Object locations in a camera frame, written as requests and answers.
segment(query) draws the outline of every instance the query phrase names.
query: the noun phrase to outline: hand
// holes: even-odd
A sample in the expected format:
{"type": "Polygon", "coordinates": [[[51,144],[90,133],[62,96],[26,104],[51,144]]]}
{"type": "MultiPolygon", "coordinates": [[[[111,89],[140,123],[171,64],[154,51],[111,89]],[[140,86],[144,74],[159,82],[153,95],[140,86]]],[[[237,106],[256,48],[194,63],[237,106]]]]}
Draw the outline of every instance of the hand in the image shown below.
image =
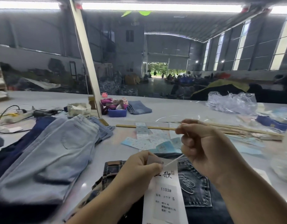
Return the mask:
{"type": "Polygon", "coordinates": [[[185,119],[175,130],[182,137],[182,152],[202,175],[219,186],[224,179],[248,167],[231,141],[219,130],[198,120],[185,119]]]}
{"type": "Polygon", "coordinates": [[[162,171],[162,164],[146,165],[149,155],[156,156],[149,151],[142,151],[130,156],[107,187],[107,189],[118,190],[118,193],[124,194],[124,199],[129,206],[144,195],[152,177],[162,171]]]}

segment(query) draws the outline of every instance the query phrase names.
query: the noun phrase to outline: leather patch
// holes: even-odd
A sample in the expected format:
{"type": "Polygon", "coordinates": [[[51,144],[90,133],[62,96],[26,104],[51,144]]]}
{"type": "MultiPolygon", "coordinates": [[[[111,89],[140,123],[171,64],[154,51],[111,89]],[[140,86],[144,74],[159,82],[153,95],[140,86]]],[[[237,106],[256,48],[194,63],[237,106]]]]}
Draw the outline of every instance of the leather patch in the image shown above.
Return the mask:
{"type": "Polygon", "coordinates": [[[121,162],[118,160],[118,161],[109,161],[109,162],[107,162],[107,165],[108,166],[111,166],[111,165],[120,165],[121,164],[121,162]]]}

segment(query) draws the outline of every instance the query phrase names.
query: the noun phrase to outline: cable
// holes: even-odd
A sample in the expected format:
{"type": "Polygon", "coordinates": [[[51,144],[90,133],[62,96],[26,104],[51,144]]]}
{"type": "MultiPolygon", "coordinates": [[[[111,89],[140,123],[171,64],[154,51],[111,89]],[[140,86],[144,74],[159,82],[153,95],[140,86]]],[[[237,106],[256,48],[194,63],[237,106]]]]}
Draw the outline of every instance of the cable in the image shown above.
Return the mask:
{"type": "MultiPolygon", "coordinates": [[[[6,113],[11,107],[17,107],[17,108],[18,108],[17,111],[18,111],[18,110],[22,110],[22,109],[20,109],[20,107],[19,107],[18,105],[11,105],[11,106],[9,106],[7,109],[5,109],[5,110],[3,111],[3,113],[0,115],[0,120],[1,120],[1,118],[3,117],[3,114],[6,113]]],[[[21,133],[21,132],[26,132],[26,131],[31,131],[31,129],[30,129],[30,130],[24,130],[24,131],[17,131],[17,132],[1,132],[1,131],[0,131],[0,133],[9,134],[9,133],[21,133]]]]}

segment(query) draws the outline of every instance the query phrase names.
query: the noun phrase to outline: light blue jeans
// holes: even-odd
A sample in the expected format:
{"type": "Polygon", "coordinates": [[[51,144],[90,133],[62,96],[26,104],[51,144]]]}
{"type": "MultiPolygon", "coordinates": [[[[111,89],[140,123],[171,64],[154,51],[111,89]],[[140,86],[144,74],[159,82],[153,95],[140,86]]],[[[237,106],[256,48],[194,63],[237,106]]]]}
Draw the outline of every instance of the light blue jeans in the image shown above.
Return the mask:
{"type": "Polygon", "coordinates": [[[0,178],[0,202],[62,204],[88,165],[98,132],[82,115],[56,119],[0,178]]]}

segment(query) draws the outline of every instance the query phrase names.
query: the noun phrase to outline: right hand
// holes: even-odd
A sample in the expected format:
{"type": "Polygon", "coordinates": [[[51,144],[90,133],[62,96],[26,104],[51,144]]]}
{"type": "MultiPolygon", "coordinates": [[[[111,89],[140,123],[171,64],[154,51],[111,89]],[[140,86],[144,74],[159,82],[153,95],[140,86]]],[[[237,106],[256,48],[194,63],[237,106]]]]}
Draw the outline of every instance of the right hand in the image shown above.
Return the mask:
{"type": "Polygon", "coordinates": [[[198,120],[185,119],[175,130],[182,137],[182,152],[194,168],[219,187],[225,179],[249,168],[231,141],[219,130],[198,120]]]}

